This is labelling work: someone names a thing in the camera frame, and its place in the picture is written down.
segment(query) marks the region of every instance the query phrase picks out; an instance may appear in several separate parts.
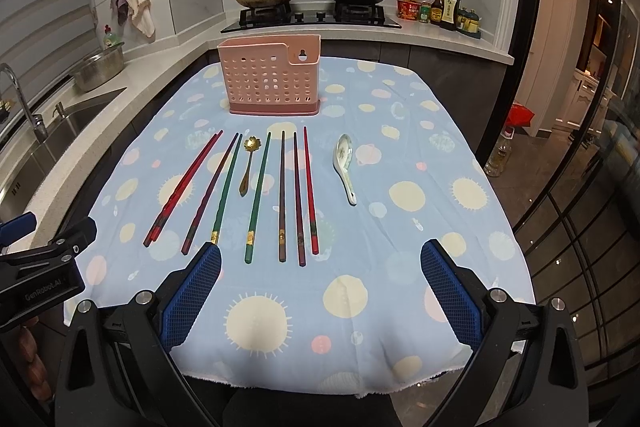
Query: white towel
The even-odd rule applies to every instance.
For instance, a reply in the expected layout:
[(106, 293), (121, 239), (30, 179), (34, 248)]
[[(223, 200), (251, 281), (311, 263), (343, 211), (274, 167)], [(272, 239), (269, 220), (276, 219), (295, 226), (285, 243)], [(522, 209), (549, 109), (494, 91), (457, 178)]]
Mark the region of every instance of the white towel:
[(152, 37), (156, 27), (151, 19), (151, 0), (127, 0), (127, 3), (131, 23), (148, 38)]

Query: spoon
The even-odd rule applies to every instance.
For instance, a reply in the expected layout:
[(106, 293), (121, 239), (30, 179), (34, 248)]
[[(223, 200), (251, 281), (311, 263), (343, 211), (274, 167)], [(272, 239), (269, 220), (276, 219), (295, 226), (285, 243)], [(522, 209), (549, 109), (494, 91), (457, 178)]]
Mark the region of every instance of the spoon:
[(356, 204), (356, 194), (353, 192), (353, 185), (351, 185), (351, 180), (349, 179), (349, 173), (347, 169), (349, 168), (349, 164), (351, 163), (351, 155), (353, 154), (353, 145), (351, 144), (351, 138), (347, 134), (343, 134), (338, 139), (338, 143), (335, 146), (334, 150), (334, 169), (338, 172), (340, 179), (342, 180), (342, 184), (344, 185), (344, 190), (347, 192), (347, 199), (349, 203), (354, 205)]
[(254, 156), (254, 152), (260, 149), (260, 140), (255, 136), (250, 136), (244, 140), (244, 149), (249, 153), (249, 161), (246, 164), (246, 171), (244, 177), (240, 182), (240, 195), (244, 198), (249, 191), (249, 171), (251, 170), (251, 158)]

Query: hand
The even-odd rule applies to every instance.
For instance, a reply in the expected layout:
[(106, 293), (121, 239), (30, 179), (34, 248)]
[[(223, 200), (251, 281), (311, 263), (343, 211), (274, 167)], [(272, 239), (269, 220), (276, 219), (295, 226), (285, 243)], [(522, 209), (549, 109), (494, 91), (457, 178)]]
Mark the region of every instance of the hand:
[(20, 326), (18, 334), (18, 348), (23, 359), (27, 362), (27, 379), (31, 394), (39, 400), (45, 401), (51, 398), (51, 387), (47, 382), (47, 369), (38, 356), (38, 346), (29, 328), (33, 328), (38, 323), (38, 318), (25, 322)]

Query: table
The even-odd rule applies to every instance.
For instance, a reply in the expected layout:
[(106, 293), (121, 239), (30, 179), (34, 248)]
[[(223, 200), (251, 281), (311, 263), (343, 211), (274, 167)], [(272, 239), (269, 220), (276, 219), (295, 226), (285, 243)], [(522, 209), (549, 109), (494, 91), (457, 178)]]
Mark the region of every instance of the table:
[[(322, 58), (317, 116), (270, 118), (228, 112), (219, 65), (187, 81), (130, 145), (91, 210), (98, 233), (78, 256), (86, 290), (66, 302), (70, 321), (84, 298), (99, 306), (156, 289), (190, 256), (179, 250), (212, 172), (235, 132), (271, 147), (254, 261), (244, 244), (262, 149), (249, 194), (238, 187), (241, 151), (220, 233), (222, 272), (193, 328), (171, 354), (192, 377), (241, 387), (301, 393), (398, 391), (463, 367), (459, 344), (420, 271), (420, 248), (438, 238), (456, 263), (487, 287), (534, 302), (522, 252), (500, 203), (462, 134), (412, 71), (373, 62)], [(310, 252), (306, 190), (306, 267), (298, 265), (292, 131), (305, 168), (308, 128), (319, 255)], [(217, 130), (225, 132), (194, 176), (151, 247), (142, 241), (182, 174)], [(287, 262), (278, 262), (280, 136), (286, 131)], [(340, 134), (353, 139), (350, 175), (358, 204), (348, 204), (332, 166)], [(305, 173), (301, 184), (305, 187)], [(192, 252), (209, 240), (224, 175), (206, 208)]]

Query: stainless steel sink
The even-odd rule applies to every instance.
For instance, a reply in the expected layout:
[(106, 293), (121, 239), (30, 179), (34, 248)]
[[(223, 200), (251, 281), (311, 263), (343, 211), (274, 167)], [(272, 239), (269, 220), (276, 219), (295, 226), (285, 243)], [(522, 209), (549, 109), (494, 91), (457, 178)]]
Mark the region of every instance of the stainless steel sink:
[(49, 137), (43, 143), (34, 139), (14, 176), (0, 188), (0, 221), (8, 221), (24, 212), (35, 191), (73, 140), (122, 91), (108, 92), (66, 108), (66, 117), (56, 118), (47, 127)]

